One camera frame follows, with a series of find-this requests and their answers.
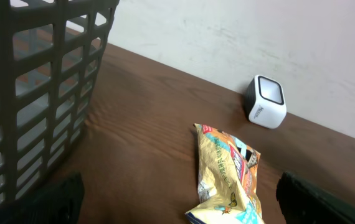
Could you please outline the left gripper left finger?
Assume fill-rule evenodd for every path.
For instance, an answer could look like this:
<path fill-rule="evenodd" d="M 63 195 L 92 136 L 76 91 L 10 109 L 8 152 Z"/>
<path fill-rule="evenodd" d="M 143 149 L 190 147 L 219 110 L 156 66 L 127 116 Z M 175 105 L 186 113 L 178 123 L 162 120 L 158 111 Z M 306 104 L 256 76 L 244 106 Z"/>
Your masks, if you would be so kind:
<path fill-rule="evenodd" d="M 72 173 L 0 207 L 0 224 L 75 224 L 78 222 L 84 194 L 81 173 Z"/>

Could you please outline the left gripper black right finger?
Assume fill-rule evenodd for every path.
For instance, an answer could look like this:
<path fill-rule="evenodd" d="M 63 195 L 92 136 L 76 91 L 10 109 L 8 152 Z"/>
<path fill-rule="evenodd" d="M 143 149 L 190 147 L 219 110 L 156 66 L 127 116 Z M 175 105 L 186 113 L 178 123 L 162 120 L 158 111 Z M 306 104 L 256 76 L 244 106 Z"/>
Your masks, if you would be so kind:
<path fill-rule="evenodd" d="M 355 207 L 290 172 L 278 181 L 276 198 L 286 224 L 355 224 Z"/>

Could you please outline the yellow snack bag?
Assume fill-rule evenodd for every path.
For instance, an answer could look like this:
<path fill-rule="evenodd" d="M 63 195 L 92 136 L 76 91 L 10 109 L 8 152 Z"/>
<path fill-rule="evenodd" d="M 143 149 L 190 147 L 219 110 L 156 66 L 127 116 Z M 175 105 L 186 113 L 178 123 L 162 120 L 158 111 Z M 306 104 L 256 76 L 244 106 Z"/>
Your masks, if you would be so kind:
<path fill-rule="evenodd" d="M 256 194 L 260 153 L 237 137 L 195 124 L 200 204 L 185 213 L 190 223 L 263 223 Z"/>

